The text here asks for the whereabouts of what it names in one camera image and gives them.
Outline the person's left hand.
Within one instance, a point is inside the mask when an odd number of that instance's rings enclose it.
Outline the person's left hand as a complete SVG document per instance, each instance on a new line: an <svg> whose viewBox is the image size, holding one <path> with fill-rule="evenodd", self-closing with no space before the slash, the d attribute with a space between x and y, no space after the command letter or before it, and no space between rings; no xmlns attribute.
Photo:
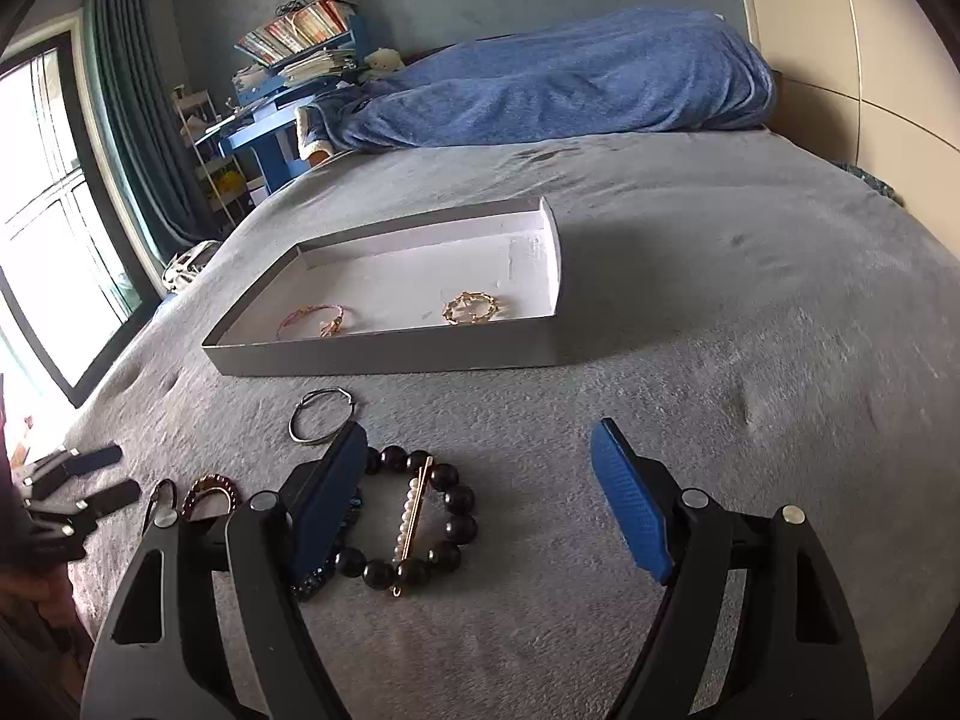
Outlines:
<svg viewBox="0 0 960 720"><path fill-rule="evenodd" d="M49 567L43 572L3 567L0 593L3 616L15 617L21 606L34 605L51 628L73 628L78 622L73 585L65 564Z"/></svg>

